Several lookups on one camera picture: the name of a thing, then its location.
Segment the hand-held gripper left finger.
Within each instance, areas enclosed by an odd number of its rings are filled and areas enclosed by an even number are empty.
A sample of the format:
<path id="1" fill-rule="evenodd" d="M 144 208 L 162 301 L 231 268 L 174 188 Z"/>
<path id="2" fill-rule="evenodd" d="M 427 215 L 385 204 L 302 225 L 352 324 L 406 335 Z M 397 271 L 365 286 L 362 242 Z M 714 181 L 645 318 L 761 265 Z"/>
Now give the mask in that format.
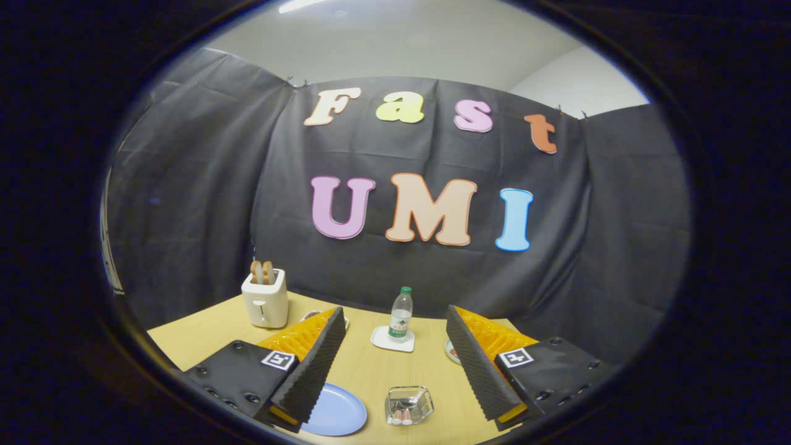
<path id="1" fill-rule="evenodd" d="M 230 408 L 298 433 L 311 416 L 346 334 L 344 310 L 336 307 L 259 344 L 234 340 L 185 374 Z"/>

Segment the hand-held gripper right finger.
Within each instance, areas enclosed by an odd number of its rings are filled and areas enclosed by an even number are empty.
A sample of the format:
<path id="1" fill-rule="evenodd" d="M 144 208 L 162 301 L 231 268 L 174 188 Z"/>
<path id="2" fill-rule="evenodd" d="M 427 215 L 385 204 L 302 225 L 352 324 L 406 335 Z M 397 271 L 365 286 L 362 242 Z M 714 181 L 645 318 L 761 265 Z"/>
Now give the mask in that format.
<path id="1" fill-rule="evenodd" d="M 446 332 L 484 417 L 502 431 L 568 406 L 615 367 L 559 336 L 537 341 L 448 306 Z"/>

